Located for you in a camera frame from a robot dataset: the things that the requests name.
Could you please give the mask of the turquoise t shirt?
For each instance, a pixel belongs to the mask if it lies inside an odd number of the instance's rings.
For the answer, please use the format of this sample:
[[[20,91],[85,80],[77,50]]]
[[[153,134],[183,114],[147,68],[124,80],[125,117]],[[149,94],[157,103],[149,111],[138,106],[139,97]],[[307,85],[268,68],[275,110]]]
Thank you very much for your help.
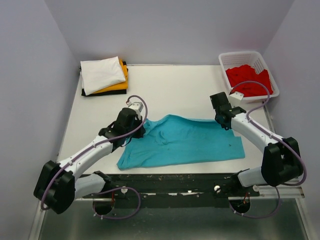
[[[120,170],[154,168],[245,158],[242,139],[214,120],[166,115],[146,120],[145,134],[125,146],[117,162]]]

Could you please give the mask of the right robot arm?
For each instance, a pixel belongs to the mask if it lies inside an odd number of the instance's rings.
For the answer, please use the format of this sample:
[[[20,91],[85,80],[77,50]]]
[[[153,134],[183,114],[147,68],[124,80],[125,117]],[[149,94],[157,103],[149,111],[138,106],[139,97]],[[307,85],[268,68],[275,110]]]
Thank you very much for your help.
[[[210,101],[215,110],[215,121],[223,129],[240,133],[262,152],[260,167],[235,175],[230,183],[234,195],[241,196],[254,185],[283,185],[303,175],[299,145],[294,138],[283,138],[266,129],[250,118],[243,108],[233,107],[225,92],[211,95]]]

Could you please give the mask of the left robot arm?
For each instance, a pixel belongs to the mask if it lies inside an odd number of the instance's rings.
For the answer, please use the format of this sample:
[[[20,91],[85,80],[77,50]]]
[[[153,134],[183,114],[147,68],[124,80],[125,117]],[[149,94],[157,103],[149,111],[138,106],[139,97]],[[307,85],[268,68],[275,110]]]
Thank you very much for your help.
[[[44,164],[33,192],[40,200],[42,210],[61,214],[75,199],[90,194],[104,198],[110,194],[110,180],[106,175],[94,172],[82,177],[82,174],[103,157],[124,147],[131,139],[143,137],[146,121],[141,116],[143,107],[142,102],[129,104],[82,150],[60,162],[50,160]]]

